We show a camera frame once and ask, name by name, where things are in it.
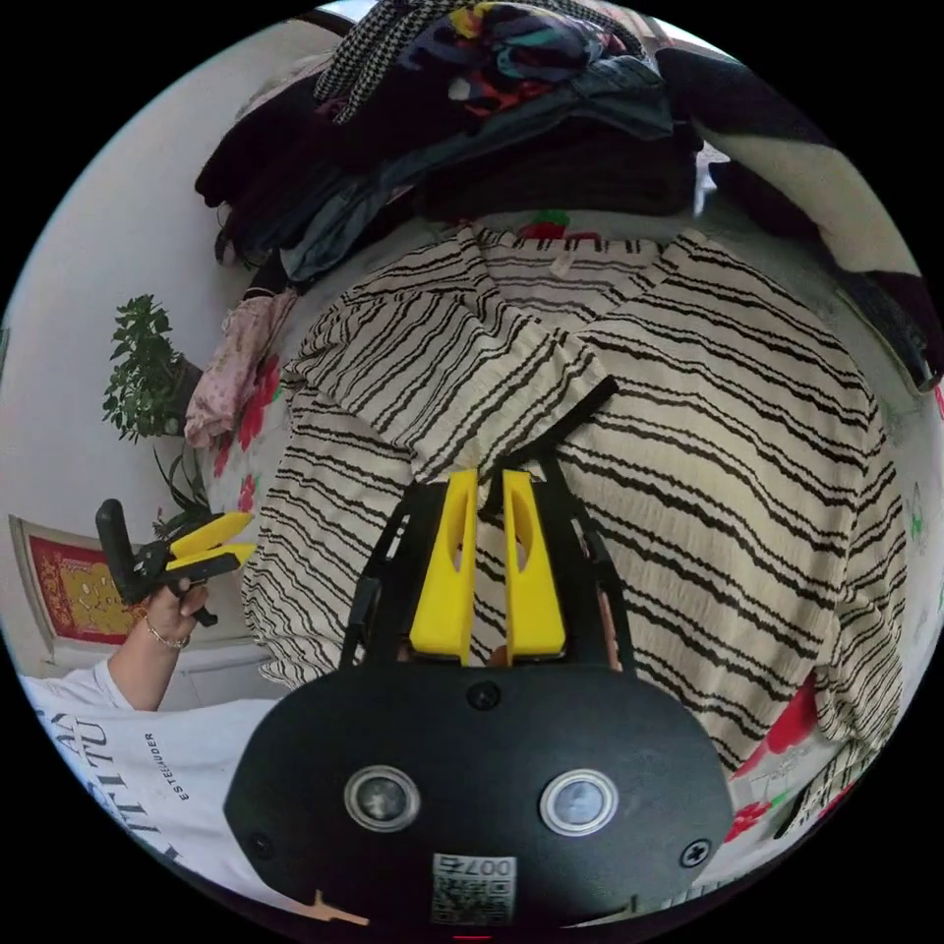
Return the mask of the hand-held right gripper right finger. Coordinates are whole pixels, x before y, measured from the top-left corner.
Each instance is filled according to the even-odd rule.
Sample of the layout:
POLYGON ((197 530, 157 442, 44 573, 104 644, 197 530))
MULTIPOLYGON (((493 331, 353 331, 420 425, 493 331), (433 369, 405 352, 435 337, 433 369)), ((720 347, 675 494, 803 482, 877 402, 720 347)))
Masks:
POLYGON ((548 660, 565 647, 561 613, 536 487, 527 472, 502 472, 506 656, 548 660))

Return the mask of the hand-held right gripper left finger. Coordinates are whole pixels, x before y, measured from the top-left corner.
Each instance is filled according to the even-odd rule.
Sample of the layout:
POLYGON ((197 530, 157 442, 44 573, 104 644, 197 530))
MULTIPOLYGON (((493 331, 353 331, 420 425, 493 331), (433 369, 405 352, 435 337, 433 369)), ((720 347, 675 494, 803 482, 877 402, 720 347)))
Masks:
POLYGON ((421 657, 467 660, 474 622, 478 472, 456 472, 444 485, 409 642, 421 657))

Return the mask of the person's left hand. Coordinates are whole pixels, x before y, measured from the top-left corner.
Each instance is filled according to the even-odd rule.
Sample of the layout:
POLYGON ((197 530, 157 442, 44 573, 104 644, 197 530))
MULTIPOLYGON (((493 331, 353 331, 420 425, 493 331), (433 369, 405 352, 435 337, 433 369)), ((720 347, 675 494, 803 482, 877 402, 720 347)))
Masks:
POLYGON ((145 642, 174 652, 186 649, 207 598, 203 584, 187 580, 176 589, 163 587, 155 592, 144 617, 145 642))

